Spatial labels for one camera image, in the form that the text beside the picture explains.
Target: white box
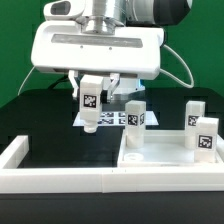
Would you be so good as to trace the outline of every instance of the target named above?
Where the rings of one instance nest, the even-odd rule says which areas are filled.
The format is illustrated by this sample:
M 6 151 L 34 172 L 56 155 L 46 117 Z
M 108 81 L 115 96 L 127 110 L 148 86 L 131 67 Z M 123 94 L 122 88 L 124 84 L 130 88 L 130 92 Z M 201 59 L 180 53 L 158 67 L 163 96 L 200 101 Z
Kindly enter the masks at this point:
M 198 118 L 195 134 L 195 161 L 215 162 L 218 124 L 217 118 Z
M 132 100 L 125 105 L 127 146 L 141 148 L 144 145 L 146 102 Z
M 185 114 L 185 147 L 194 149 L 195 146 L 195 130 L 199 117 L 204 117 L 205 102 L 189 101 L 186 104 Z

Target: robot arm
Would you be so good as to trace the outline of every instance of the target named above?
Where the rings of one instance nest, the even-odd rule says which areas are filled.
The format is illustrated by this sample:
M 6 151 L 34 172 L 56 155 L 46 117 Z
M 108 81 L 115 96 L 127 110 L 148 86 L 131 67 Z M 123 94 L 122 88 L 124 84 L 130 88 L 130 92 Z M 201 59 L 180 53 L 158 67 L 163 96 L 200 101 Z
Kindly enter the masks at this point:
M 63 0 L 44 8 L 46 22 L 37 30 L 32 62 L 41 72 L 67 73 L 80 93 L 80 116 L 87 132 L 96 131 L 100 118 L 103 77 L 110 77 L 106 101 L 120 78 L 153 80 L 160 73 L 160 27 L 180 22 L 191 0 Z M 88 74 L 75 82 L 79 74 Z

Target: white tray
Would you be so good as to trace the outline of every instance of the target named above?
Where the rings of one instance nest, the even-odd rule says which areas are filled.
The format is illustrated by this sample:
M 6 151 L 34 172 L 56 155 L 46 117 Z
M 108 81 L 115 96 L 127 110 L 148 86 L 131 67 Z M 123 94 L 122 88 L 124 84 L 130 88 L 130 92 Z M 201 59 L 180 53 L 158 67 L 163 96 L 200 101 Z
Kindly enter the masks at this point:
M 118 167 L 149 166 L 200 166 L 205 163 L 194 162 L 194 150 L 184 146 L 184 131 L 146 130 L 144 147 L 131 149 L 126 146 L 125 131 L 122 136 L 118 156 Z M 218 136 L 216 162 L 221 164 L 220 154 L 224 151 L 224 141 Z
M 224 141 L 220 137 L 216 163 L 195 164 L 192 152 L 182 147 L 183 131 L 147 131 L 146 141 L 153 133 L 154 150 L 159 151 L 152 158 L 145 151 L 147 166 L 132 162 L 128 168 L 17 169 L 29 151 L 28 136 L 17 136 L 0 155 L 0 194 L 224 191 Z M 119 165 L 124 165 L 128 149 L 123 150 Z

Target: black tabletop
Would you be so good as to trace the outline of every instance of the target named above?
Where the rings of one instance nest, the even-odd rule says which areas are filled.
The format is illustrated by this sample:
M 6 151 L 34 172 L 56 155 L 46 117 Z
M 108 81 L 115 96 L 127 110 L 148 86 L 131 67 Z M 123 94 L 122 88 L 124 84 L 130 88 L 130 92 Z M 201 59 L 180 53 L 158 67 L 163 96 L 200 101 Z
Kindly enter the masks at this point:
M 147 89 L 147 110 L 159 125 L 183 130 L 189 100 L 206 102 L 206 116 L 219 118 L 224 137 L 224 98 L 205 88 Z M 79 105 L 72 90 L 31 90 L 0 109 L 0 152 L 28 135 L 30 152 L 19 168 L 114 167 L 123 127 L 86 134 L 73 127 Z M 124 103 L 103 105 L 124 111 Z M 0 223 L 224 223 L 224 192 L 0 195 Z

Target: white platform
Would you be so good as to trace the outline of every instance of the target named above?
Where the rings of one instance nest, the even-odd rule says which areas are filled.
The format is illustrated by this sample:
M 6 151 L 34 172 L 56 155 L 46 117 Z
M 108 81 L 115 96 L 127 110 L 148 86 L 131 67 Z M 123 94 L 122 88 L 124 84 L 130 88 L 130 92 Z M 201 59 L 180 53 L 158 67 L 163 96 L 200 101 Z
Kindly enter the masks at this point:
M 159 125 L 153 111 L 146 111 L 146 125 Z M 80 113 L 77 114 L 73 123 L 74 127 L 84 126 L 83 120 L 80 119 Z M 100 117 L 98 126 L 125 126 L 124 111 L 104 111 Z
M 154 158 L 145 156 L 153 166 L 130 168 L 16 169 L 29 150 L 28 137 L 18 136 L 0 155 L 0 194 L 224 191 L 224 141 L 220 137 L 216 163 L 192 164 L 191 152 L 178 152 L 171 147 L 179 144 L 183 131 L 164 132 L 166 136 L 169 133 L 169 147 L 159 142 L 162 131 L 147 134 L 150 132 L 154 132 L 154 143 L 163 146 Z

